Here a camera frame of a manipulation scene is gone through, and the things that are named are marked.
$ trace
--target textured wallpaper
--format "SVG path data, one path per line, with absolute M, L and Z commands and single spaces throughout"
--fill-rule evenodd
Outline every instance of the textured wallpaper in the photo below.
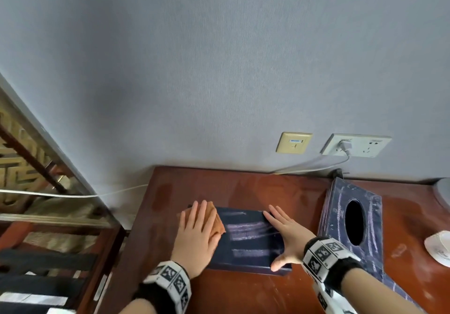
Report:
M 0 73 L 97 192 L 155 164 L 335 163 L 334 132 L 393 137 L 351 176 L 450 176 L 450 0 L 0 0 L 0 20 Z M 275 153 L 283 131 L 307 152 Z

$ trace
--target orange cloth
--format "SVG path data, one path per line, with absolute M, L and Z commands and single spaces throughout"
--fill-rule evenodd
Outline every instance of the orange cloth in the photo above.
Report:
M 205 226 L 206 221 L 209 218 L 209 215 L 211 214 L 211 211 L 214 210 L 216 207 L 214 206 L 214 204 L 212 202 L 208 202 L 206 205 L 206 212 L 205 212 L 205 220 L 203 222 L 203 226 Z M 191 207 L 186 209 L 184 212 L 186 213 L 186 222 L 188 222 L 188 218 L 189 218 L 189 214 L 191 213 Z M 197 216 L 199 215 L 199 209 L 200 209 L 200 204 L 197 207 L 197 214 L 195 215 L 195 218 L 197 218 Z M 209 237 L 211 238 L 212 236 L 214 236 L 214 234 L 219 233 L 220 235 L 222 235 L 223 233 L 225 233 L 225 226 L 223 225 L 219 215 L 216 215 L 216 218 L 214 220 L 214 224 L 212 226 L 212 230 L 211 230 L 211 234 L 209 235 Z

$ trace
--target finger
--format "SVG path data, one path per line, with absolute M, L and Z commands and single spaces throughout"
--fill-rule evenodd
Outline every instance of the finger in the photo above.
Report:
M 283 209 L 279 206 L 276 207 L 278 213 L 285 219 L 285 220 L 291 220 L 291 218 L 286 215 L 286 213 L 283 211 Z
M 194 228 L 202 230 L 203 223 L 205 222 L 205 212 L 206 212 L 206 200 L 202 201 L 200 204 L 199 215 L 195 221 Z
M 186 212 L 180 213 L 180 225 L 178 226 L 178 232 L 183 232 L 186 227 Z
M 191 207 L 191 213 L 189 214 L 188 224 L 186 224 L 186 228 L 193 228 L 195 223 L 195 216 L 197 214 L 198 202 L 194 201 Z
M 288 258 L 286 255 L 281 254 L 277 258 L 274 259 L 272 264 L 270 265 L 270 270 L 272 271 L 278 271 L 283 267 L 286 263 L 288 263 Z
M 272 215 L 275 217 L 275 219 L 277 219 L 281 224 L 286 224 L 286 223 L 288 222 L 287 220 L 285 220 L 285 219 L 283 218 L 282 215 L 280 215 L 280 213 L 278 212 L 278 210 L 275 209 L 272 205 L 269 205 L 269 209 L 270 209 Z
M 272 217 L 272 215 L 269 212 L 267 212 L 267 211 L 262 211 L 262 214 L 269 221 L 269 223 L 271 223 L 273 225 L 273 227 L 275 229 L 280 231 L 280 229 L 282 228 L 283 224 L 281 224 L 278 220 L 276 220 L 274 217 Z
M 214 254 L 214 251 L 217 248 L 217 244 L 219 244 L 219 241 L 221 239 L 222 235 L 220 233 L 215 233 L 214 236 L 212 236 L 208 243 L 208 252 L 211 254 Z
M 208 221 L 205 224 L 205 228 L 202 231 L 208 237 L 211 234 L 212 226 L 214 225 L 214 220 L 216 220 L 216 216 L 217 210 L 212 209 L 211 213 L 209 214 Z

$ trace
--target person's left hand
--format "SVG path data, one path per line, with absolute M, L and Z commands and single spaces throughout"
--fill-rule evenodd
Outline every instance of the person's left hand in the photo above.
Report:
M 180 225 L 173 245 L 171 260 L 186 269 L 190 279 L 197 277 L 206 268 L 212 258 L 212 254 L 219 243 L 221 235 L 216 233 L 209 239 L 211 229 L 216 218 L 217 210 L 211 211 L 203 228 L 206 212 L 206 200 L 200 205 L 197 220 L 197 208 L 199 203 L 192 204 L 191 213 L 186 223 L 186 213 L 180 215 Z

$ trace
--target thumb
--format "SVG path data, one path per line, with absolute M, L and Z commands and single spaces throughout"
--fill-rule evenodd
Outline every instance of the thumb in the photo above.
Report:
M 274 261 L 270 265 L 270 270 L 278 271 L 286 263 L 289 263 L 289 258 L 288 258 L 288 256 L 285 253 L 283 253 L 283 254 L 281 254 L 280 256 L 278 256 L 277 258 L 274 259 Z
M 214 234 L 214 236 L 212 236 L 209 239 L 209 243 L 208 243 L 208 252 L 212 255 L 214 253 L 214 251 L 217 248 L 217 244 L 219 244 L 219 240 L 222 237 L 222 235 L 218 232 L 216 232 Z

